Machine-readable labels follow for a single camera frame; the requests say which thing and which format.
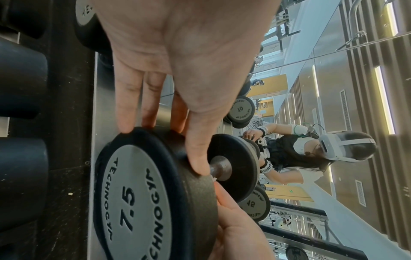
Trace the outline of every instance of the black vest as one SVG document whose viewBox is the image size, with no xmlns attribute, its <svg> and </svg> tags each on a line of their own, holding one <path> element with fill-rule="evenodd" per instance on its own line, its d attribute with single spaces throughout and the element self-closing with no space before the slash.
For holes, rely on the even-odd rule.
<svg viewBox="0 0 411 260">
<path fill-rule="evenodd" d="M 278 139 L 267 140 L 267 148 L 270 151 L 270 158 L 267 159 L 273 164 L 274 169 L 280 171 L 287 167 L 301 167 L 308 169 L 318 168 L 321 171 L 325 171 L 332 161 L 301 155 L 294 150 L 294 143 L 300 137 L 312 137 L 318 139 L 317 134 L 311 133 L 306 136 L 287 134 Z"/>
</svg>

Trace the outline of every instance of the gray dumbbell label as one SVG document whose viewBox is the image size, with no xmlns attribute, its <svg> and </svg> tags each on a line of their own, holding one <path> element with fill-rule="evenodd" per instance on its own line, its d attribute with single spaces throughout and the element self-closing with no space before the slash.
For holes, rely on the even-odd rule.
<svg viewBox="0 0 411 260">
<path fill-rule="evenodd" d="M 90 5 L 90 0 L 76 1 L 76 19 L 79 25 L 86 25 L 93 18 L 95 11 Z"/>
<path fill-rule="evenodd" d="M 231 107 L 230 116 L 239 120 L 245 119 L 250 117 L 252 110 L 250 102 L 245 99 L 237 99 Z"/>
<path fill-rule="evenodd" d="M 252 218 L 256 219 L 264 214 L 267 209 L 267 203 L 263 195 L 253 190 L 247 199 L 238 203 L 238 205 Z"/>
<path fill-rule="evenodd" d="M 133 145 L 116 150 L 104 172 L 101 197 L 113 259 L 169 259 L 169 201 L 160 172 L 146 152 Z"/>
</svg>

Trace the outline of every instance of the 7.5 kg dumbbell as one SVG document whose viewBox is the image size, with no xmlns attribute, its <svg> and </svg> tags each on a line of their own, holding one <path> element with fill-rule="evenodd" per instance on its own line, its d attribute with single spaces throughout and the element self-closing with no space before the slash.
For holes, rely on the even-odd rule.
<svg viewBox="0 0 411 260">
<path fill-rule="evenodd" d="M 212 176 L 193 171 L 184 142 L 166 128 L 135 128 L 100 153 L 93 221 L 108 260 L 207 259 L 218 226 L 212 176 L 237 202 L 255 188 L 258 160 L 246 141 L 212 137 Z"/>
</svg>

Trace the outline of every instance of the white sleeve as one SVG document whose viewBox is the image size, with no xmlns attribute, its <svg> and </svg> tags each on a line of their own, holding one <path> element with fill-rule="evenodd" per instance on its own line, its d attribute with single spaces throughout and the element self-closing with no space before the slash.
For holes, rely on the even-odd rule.
<svg viewBox="0 0 411 260">
<path fill-rule="evenodd" d="M 306 134 L 308 128 L 302 125 L 291 125 L 291 134 Z"/>
<path fill-rule="evenodd" d="M 297 170 L 301 173 L 304 180 L 304 184 L 314 183 L 316 180 L 323 176 L 323 172 L 320 170 L 311 170 L 304 168 L 299 168 Z"/>
</svg>

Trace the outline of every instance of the dumbbell handle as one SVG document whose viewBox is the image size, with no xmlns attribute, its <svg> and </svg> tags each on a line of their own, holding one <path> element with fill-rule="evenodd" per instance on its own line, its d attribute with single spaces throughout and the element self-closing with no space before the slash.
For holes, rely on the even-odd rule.
<svg viewBox="0 0 411 260">
<path fill-rule="evenodd" d="M 232 167 L 230 161 L 224 156 L 215 156 L 210 162 L 210 174 L 219 181 L 226 181 L 230 178 Z"/>
</svg>

